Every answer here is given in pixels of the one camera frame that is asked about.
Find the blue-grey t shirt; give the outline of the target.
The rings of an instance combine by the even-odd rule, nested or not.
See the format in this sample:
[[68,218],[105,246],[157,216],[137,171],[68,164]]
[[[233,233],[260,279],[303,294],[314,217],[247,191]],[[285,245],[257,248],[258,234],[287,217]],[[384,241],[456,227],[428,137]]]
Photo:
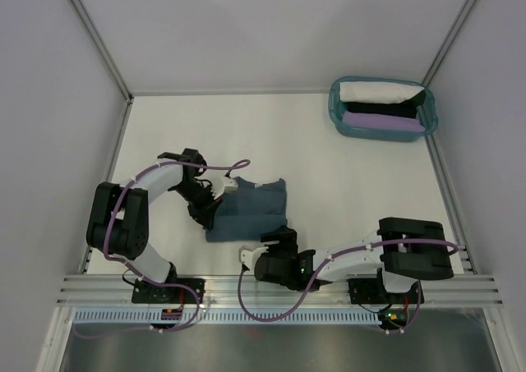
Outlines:
[[205,232],[209,243],[258,241],[261,235],[288,225],[287,184],[283,178],[255,183],[235,177],[238,189],[223,195],[213,227]]

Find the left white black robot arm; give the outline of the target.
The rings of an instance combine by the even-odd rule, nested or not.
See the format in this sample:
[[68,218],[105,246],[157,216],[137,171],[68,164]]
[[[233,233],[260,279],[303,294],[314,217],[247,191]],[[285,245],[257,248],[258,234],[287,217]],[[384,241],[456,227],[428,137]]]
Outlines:
[[198,150],[185,149],[181,154],[162,153],[124,183],[99,184],[86,230],[87,245],[126,265],[151,285],[151,294],[160,302],[174,301],[179,293],[177,270],[149,244],[150,205],[163,193],[175,191],[187,202],[190,217],[210,230],[221,198],[210,181],[199,178],[206,169]]

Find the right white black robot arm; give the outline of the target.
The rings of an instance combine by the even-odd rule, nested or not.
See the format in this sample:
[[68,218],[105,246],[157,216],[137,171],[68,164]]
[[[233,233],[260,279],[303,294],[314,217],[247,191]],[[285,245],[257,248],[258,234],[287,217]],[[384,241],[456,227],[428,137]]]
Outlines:
[[383,218],[379,228],[353,244],[332,249],[298,249],[297,232],[282,226],[261,236],[262,246],[239,253],[256,280],[292,291],[316,291],[354,275],[376,275],[380,303],[396,301],[418,281],[454,277],[450,257],[458,248],[445,240],[440,223]]

